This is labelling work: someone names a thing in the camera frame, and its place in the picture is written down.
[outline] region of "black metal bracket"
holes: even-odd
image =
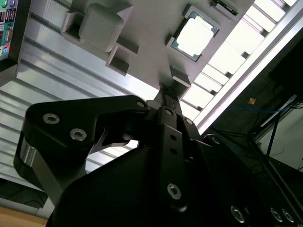
[[[129,140],[139,147],[86,174],[90,153]],[[166,87],[147,103],[120,96],[31,106],[14,165],[55,204],[48,227],[283,226],[271,214],[276,199],[220,138],[200,139]]]
[[[297,218],[303,223],[303,206],[297,200],[295,195],[292,193],[290,188],[287,186],[279,172],[276,170],[274,165],[268,159],[268,155],[264,155],[260,148],[256,145],[255,141],[251,136],[249,136],[249,140],[254,147],[256,154],[258,154],[261,158],[261,163],[263,167],[267,170],[268,174],[270,174],[271,178],[277,184],[278,188],[280,189],[282,195],[284,196],[285,200],[287,201],[288,205],[292,208],[293,212],[296,214]]]
[[[274,128],[273,128],[273,132],[271,134],[269,145],[268,145],[268,149],[267,149],[267,152],[266,152],[267,156],[270,155],[270,151],[271,151],[271,148],[272,148],[273,143],[274,143],[274,139],[275,139],[275,135],[276,135],[276,129],[277,129],[279,121],[280,121],[280,116],[281,116],[281,113],[279,112],[277,114],[277,116],[275,117],[275,124],[274,124]]]

